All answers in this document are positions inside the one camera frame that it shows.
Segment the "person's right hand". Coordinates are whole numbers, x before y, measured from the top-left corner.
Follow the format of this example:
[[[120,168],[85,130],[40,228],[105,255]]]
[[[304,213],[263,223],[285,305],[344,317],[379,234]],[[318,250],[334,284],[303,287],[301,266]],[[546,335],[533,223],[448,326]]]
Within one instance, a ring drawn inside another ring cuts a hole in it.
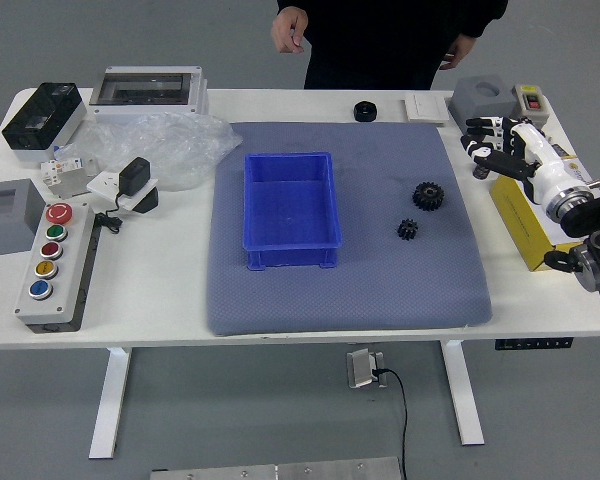
[[[271,27],[271,37],[278,53],[301,54],[304,52],[304,33],[309,20],[305,10],[289,6],[281,9]]]

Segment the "person's left hand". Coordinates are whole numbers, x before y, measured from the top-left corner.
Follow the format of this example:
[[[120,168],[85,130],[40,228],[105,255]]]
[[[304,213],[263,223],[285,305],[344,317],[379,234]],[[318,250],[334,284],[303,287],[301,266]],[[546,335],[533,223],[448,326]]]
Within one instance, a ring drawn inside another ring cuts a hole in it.
[[[477,39],[475,37],[460,34],[444,55],[439,69],[441,71],[455,69],[461,61],[469,55],[476,41]]]

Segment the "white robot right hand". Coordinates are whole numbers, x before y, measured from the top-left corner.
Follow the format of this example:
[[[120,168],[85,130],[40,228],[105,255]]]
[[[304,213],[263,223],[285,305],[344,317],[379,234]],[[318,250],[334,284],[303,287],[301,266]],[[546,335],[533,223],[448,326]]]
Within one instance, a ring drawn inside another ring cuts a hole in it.
[[[566,170],[561,157],[530,122],[508,117],[466,121],[461,144],[476,165],[523,183],[529,200],[549,211],[571,195],[591,197],[586,184]]]

